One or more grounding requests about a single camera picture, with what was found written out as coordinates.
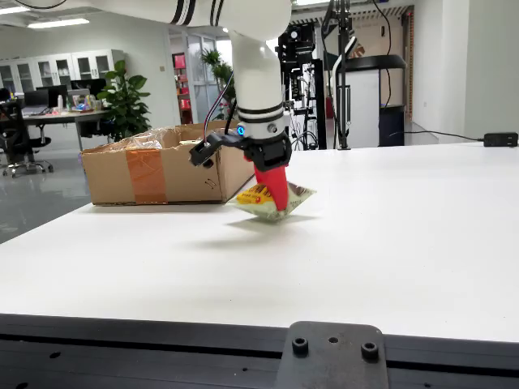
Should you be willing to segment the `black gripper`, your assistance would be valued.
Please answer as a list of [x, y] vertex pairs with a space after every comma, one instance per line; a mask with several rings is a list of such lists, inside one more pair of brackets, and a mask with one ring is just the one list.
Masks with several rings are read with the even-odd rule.
[[255, 178], [265, 185], [278, 211], [287, 208], [289, 200], [285, 167], [290, 162], [292, 147], [289, 136], [281, 133], [269, 139], [244, 139], [244, 156], [255, 166]]

